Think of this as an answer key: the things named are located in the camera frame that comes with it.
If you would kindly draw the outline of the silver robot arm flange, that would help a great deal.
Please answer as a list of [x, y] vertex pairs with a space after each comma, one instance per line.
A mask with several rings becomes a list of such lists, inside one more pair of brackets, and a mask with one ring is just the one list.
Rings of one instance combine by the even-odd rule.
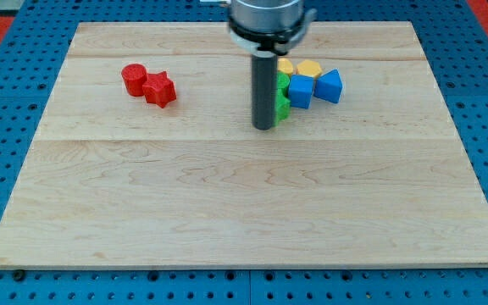
[[202, 6], [227, 9], [232, 41], [256, 57], [285, 56], [317, 18], [303, 0], [200, 0]]

